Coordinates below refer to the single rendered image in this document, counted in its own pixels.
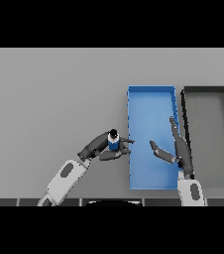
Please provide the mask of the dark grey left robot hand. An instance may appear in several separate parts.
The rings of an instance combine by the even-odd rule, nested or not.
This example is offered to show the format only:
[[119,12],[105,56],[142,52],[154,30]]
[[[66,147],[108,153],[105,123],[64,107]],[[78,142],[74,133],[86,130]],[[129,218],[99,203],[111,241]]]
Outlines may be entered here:
[[98,157],[100,161],[109,161],[119,159],[122,155],[129,155],[131,153],[125,142],[133,144],[134,140],[121,137],[120,135],[119,149],[110,151],[108,148],[108,133],[109,131],[100,134],[78,152],[77,156],[79,159],[85,161],[86,159]]

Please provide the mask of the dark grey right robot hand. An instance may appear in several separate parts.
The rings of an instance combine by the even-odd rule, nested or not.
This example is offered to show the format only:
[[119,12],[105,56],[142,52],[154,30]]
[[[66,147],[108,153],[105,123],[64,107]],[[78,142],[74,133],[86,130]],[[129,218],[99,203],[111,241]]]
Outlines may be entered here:
[[184,176],[193,180],[194,172],[190,150],[185,139],[179,134],[172,116],[169,118],[169,123],[174,140],[175,155],[161,149],[153,140],[150,141],[151,148],[156,157],[170,164],[177,163],[182,169]]

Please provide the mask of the blue pipe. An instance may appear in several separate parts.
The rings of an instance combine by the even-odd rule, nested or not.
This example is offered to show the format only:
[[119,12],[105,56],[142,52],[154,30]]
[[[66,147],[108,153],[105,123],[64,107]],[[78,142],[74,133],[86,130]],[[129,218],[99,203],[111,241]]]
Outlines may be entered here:
[[116,129],[111,129],[108,133],[108,148],[110,151],[116,151],[119,149],[119,134]]

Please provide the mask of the dark grey bin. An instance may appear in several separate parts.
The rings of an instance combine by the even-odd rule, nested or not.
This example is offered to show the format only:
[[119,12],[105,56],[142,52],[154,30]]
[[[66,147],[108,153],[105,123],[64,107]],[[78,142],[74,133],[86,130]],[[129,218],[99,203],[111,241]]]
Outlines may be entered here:
[[224,188],[224,86],[185,86],[180,95],[194,175],[204,188]]

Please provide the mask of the blue bin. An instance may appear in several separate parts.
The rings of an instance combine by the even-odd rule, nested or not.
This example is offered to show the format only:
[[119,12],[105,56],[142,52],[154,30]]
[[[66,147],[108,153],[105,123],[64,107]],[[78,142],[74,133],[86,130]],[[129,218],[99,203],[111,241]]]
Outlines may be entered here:
[[131,151],[130,190],[176,190],[177,164],[169,164],[154,155],[150,141],[175,155],[169,118],[178,123],[174,85],[129,85],[128,138]]

